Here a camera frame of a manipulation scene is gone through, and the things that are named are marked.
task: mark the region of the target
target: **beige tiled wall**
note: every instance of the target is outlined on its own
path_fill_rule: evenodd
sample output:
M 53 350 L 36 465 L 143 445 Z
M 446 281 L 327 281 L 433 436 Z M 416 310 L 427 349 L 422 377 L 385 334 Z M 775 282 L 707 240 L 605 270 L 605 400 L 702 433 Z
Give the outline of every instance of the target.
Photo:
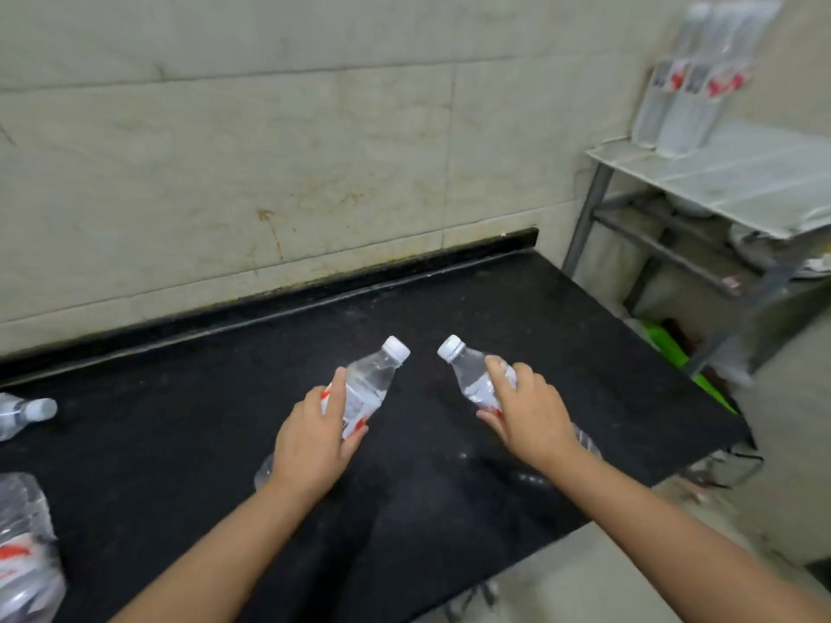
M 562 261 L 689 1 L 5 0 L 0 353 L 530 225 Z M 737 113 L 828 130 L 825 2 Z M 598 230 L 578 280 L 640 261 Z

